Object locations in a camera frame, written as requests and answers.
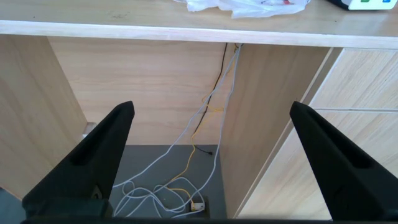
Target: black cable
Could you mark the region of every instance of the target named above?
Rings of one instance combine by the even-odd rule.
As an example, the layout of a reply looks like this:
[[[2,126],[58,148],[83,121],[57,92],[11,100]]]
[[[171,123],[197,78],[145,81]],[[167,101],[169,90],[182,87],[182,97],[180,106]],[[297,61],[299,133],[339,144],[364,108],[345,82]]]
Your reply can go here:
[[[205,151],[205,150],[199,148],[197,145],[195,145],[195,148],[197,148],[199,151],[205,152],[205,153],[207,153],[207,154],[209,154],[209,155],[213,155],[213,152]]]
[[[227,48],[227,46],[228,46],[228,43],[225,43],[224,54],[223,54],[223,60],[221,61],[221,70],[220,70],[220,74],[218,75],[217,81],[216,81],[216,83],[214,84],[214,87],[213,87],[212,91],[216,88],[217,83],[218,83],[218,80],[220,80],[221,74],[223,73],[223,69],[224,69],[224,59],[225,59],[225,53],[226,53],[226,48]],[[211,96],[210,96],[209,99],[207,100],[207,104],[210,103]],[[205,112],[203,112],[203,114],[202,114],[202,116],[201,116],[201,118],[200,118],[200,121],[199,121],[199,123],[198,123],[198,126],[197,126],[197,128],[195,128],[194,133],[195,133],[196,131],[198,131],[199,125],[201,124],[201,122],[203,121],[203,118],[205,117],[205,115],[206,115],[206,113],[207,113],[207,108],[208,108],[208,107],[206,107]],[[198,146],[196,146],[196,145],[195,145],[195,147],[196,147],[197,149],[199,149],[200,151],[202,151],[202,152],[205,152],[205,153],[207,153],[207,154],[209,154],[209,155],[213,155],[212,152],[204,151],[204,150],[200,149],[200,148],[199,148]]]

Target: wooden desk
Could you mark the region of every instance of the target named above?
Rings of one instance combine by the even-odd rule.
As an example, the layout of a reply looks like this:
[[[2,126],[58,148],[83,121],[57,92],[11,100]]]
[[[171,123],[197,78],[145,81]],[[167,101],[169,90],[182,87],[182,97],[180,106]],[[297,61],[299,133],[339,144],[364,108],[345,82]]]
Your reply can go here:
[[[397,8],[347,12],[324,0],[235,20],[171,0],[0,0],[0,185],[22,198],[87,121],[127,100],[136,107],[128,144],[172,144],[213,88],[225,43],[236,42],[245,45],[220,152],[228,216],[327,219],[289,108],[310,104],[397,173],[397,27]],[[224,65],[233,52],[228,44]],[[231,82],[229,72],[211,106],[223,106]],[[212,113],[197,144],[218,143],[221,113]]]

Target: yellow cable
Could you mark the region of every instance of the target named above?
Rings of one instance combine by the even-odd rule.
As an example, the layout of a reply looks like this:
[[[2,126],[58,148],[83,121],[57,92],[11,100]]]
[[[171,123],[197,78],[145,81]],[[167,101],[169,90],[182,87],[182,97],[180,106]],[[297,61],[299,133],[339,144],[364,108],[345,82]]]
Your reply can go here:
[[[205,98],[207,97],[208,95],[206,95],[205,97],[203,97],[201,100],[202,100],[202,102],[204,102],[204,100],[205,100]],[[214,108],[212,108],[208,103],[206,103],[206,106],[209,108],[209,109],[211,109],[213,112],[222,112],[222,111],[224,111],[224,108],[217,108],[217,109],[214,109]],[[175,180],[175,179],[177,179],[178,177],[180,177],[182,174],[184,174],[187,170],[188,170],[188,167],[189,167],[189,163],[191,162],[191,158],[192,158],[192,156],[193,156],[193,153],[195,153],[195,151],[196,151],[196,147],[195,147],[195,144],[193,143],[193,138],[195,137],[195,135],[199,132],[199,130],[201,129],[201,127],[212,117],[214,115],[214,113],[212,113],[212,114],[210,114],[210,116],[208,116],[206,119],[204,119],[203,120],[203,122],[199,125],[199,127],[198,127],[198,129],[192,134],[192,136],[191,136],[191,144],[192,144],[192,148],[193,148],[193,150],[192,150],[192,152],[191,152],[191,154],[190,154],[190,156],[189,156],[189,159],[188,159],[188,162],[187,162],[187,166],[185,167],[185,169],[179,174],[179,175],[176,175],[173,179],[171,179],[171,181],[173,181],[173,180]],[[181,191],[184,191],[185,193],[187,193],[187,195],[191,198],[191,195],[188,193],[188,191],[186,191],[185,189],[170,189],[170,190],[181,190]],[[192,198],[191,198],[191,203],[192,203],[192,208],[193,208],[193,210],[195,210],[195,204],[193,203],[193,200],[192,200]]]
[[[195,149],[196,149],[196,147],[195,147],[195,145],[194,145],[194,143],[193,143],[193,138],[194,138],[195,135],[199,132],[199,130],[201,129],[201,127],[203,126],[203,124],[205,124],[213,115],[214,115],[214,113],[210,114],[209,117],[207,117],[206,119],[204,119],[203,122],[201,123],[201,125],[199,125],[197,131],[195,131],[195,133],[192,134],[192,137],[191,137],[191,144],[192,144],[193,150],[192,150],[192,152],[191,152],[191,155],[189,156],[187,166],[186,166],[186,168],[185,168],[184,171],[182,171],[179,175],[176,175],[171,181],[177,179],[178,177],[180,177],[182,174],[184,174],[184,173],[187,171],[187,169],[188,169],[188,167],[189,167],[189,163],[190,163],[191,158],[192,158],[192,156],[193,156],[193,153],[195,152]]]
[[[191,198],[191,195],[190,195],[189,192],[188,192],[187,190],[185,190],[185,189],[169,189],[169,190],[181,190],[181,191],[187,193],[188,197]],[[195,211],[195,204],[193,203],[192,198],[191,198],[191,204],[192,204],[192,210]]]

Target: plastic bag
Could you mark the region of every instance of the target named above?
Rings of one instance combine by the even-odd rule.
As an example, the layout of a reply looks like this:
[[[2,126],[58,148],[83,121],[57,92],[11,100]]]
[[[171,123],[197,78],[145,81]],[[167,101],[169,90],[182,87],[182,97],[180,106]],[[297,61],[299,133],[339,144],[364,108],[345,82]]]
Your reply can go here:
[[[209,7],[232,11],[232,18],[270,17],[293,14],[305,9],[311,0],[174,0],[185,2],[188,11],[197,12]]]

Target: gray floor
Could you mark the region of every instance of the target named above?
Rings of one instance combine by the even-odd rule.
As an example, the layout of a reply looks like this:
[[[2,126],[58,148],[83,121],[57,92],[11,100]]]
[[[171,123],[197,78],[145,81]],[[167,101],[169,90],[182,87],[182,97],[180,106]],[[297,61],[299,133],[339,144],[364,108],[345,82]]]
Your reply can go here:
[[[216,146],[201,146],[202,149],[215,152]],[[138,172],[142,171],[154,159],[158,158],[168,149],[168,146],[126,146],[124,154],[116,176],[115,184],[118,184]],[[172,177],[184,170],[191,146],[175,146],[167,156],[153,165],[147,172],[134,180],[136,187],[153,189],[157,184],[165,184]],[[190,167],[183,175],[187,177],[196,187],[200,188],[208,178],[213,168],[214,156],[197,151],[194,153]],[[201,191],[204,197],[208,198],[210,208],[210,218],[226,218],[225,199],[223,191],[223,181],[220,171],[220,160],[217,159],[216,170],[208,185]],[[187,189],[191,194],[194,192],[186,183],[176,182],[171,187]],[[181,192],[182,198],[187,199],[185,193]],[[109,201],[113,208],[116,208],[123,193],[121,188],[113,189]],[[180,205],[180,200],[168,192],[160,192],[158,197],[168,207]],[[119,216],[125,216],[136,207],[140,200],[130,201]],[[163,217],[171,217],[173,213],[159,210]],[[24,218],[24,211],[21,202],[8,194],[5,190],[0,190],[0,223],[20,223]],[[146,200],[142,206],[131,215],[131,217],[157,217],[152,200]]]

